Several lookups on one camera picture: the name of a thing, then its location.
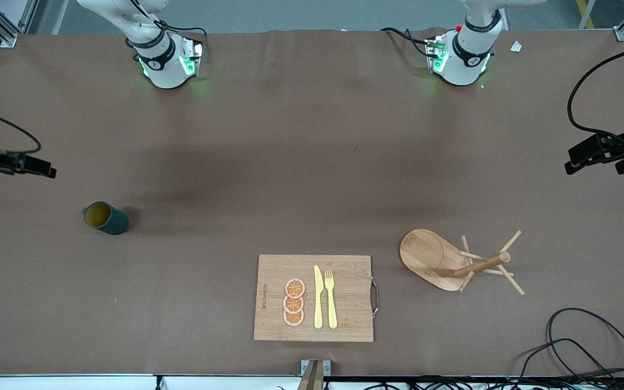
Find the wooden cup rack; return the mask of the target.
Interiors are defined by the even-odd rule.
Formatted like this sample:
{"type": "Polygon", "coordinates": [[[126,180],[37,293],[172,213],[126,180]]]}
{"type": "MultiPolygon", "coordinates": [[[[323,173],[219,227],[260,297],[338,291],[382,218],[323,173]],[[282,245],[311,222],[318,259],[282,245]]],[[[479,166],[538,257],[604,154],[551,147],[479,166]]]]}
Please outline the wooden cup rack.
{"type": "Polygon", "coordinates": [[[443,291],[464,291],[479,272],[503,276],[521,296],[522,287],[504,265],[512,259],[508,250],[522,234],[517,230],[500,251],[485,258],[468,251],[466,237],[461,238],[464,250],[424,228],[407,233],[399,244],[402,264],[411,272],[443,291]]]}

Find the brown table cover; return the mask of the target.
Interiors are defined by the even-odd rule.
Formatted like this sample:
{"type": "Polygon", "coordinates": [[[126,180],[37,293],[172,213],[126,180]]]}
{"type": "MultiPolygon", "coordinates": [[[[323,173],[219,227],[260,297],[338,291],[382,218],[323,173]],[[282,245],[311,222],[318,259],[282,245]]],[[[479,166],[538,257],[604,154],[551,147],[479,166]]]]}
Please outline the brown table cover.
{"type": "Polygon", "coordinates": [[[561,308],[624,333],[624,175],[567,175],[569,93],[609,30],[507,31],[475,86],[382,32],[212,34],[203,78],[150,84],[119,36],[0,52],[0,116],[55,179],[0,174],[0,374],[510,375],[561,308]],[[514,41],[522,51],[510,51],[514,41]],[[107,202],[108,235],[82,209],[107,202]],[[401,262],[419,228],[507,272],[443,291],[401,262]],[[261,254],[369,255],[371,343],[254,339],[261,254]]]}

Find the yellow plastic knife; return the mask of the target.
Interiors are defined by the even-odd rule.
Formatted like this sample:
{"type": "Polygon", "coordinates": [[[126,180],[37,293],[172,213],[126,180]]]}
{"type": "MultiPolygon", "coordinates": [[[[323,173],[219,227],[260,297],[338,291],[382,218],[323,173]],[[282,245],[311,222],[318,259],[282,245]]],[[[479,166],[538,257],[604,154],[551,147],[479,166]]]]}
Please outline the yellow plastic knife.
{"type": "Polygon", "coordinates": [[[315,277],[315,309],[314,309],[314,327],[319,330],[323,327],[323,311],[321,296],[324,291],[324,279],[321,274],[320,267],[314,265],[314,277],[315,277]]]}

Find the bamboo cutting board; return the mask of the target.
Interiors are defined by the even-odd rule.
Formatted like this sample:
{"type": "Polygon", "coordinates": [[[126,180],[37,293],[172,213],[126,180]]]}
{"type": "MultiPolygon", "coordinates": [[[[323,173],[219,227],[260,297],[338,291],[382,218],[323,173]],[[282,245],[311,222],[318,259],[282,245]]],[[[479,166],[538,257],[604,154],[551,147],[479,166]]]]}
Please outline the bamboo cutting board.
{"type": "Polygon", "coordinates": [[[260,255],[257,269],[257,301],[253,320],[256,341],[286,342],[372,342],[372,260],[369,255],[260,255]],[[328,324],[327,291],[321,302],[323,327],[314,327],[314,265],[332,270],[335,287],[337,329],[328,324]],[[305,283],[304,321],[289,326],[283,319],[284,286],[297,277],[305,283]]]}

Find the metal bracket with post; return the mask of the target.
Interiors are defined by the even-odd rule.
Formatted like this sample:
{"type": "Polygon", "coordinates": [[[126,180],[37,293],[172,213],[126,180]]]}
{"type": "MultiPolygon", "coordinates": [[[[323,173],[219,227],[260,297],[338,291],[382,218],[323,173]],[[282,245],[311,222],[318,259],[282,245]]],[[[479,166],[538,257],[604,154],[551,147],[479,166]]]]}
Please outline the metal bracket with post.
{"type": "Polygon", "coordinates": [[[331,360],[301,360],[300,371],[297,390],[328,390],[325,378],[332,373],[331,360]]]}

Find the yellow plastic fork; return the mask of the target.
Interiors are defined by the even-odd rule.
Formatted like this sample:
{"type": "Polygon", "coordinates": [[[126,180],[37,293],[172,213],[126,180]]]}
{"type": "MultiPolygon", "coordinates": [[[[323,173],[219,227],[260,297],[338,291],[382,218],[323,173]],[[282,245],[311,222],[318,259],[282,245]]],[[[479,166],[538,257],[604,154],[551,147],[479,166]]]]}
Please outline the yellow plastic fork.
{"type": "Polygon", "coordinates": [[[329,328],[332,330],[337,329],[339,326],[339,319],[337,319],[336,312],[336,301],[334,297],[334,287],[335,287],[334,274],[332,270],[327,270],[324,272],[324,286],[327,291],[327,301],[328,301],[328,324],[329,328]]]}

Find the teal cup with yellow inside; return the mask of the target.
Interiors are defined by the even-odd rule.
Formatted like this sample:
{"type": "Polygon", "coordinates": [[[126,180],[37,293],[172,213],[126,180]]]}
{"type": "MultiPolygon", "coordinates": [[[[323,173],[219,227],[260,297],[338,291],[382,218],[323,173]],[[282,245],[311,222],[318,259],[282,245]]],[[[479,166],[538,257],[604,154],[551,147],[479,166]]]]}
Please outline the teal cup with yellow inside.
{"type": "Polygon", "coordinates": [[[127,215],[104,201],[97,201],[82,209],[86,226],[108,235],[121,235],[129,227],[127,215]]]}

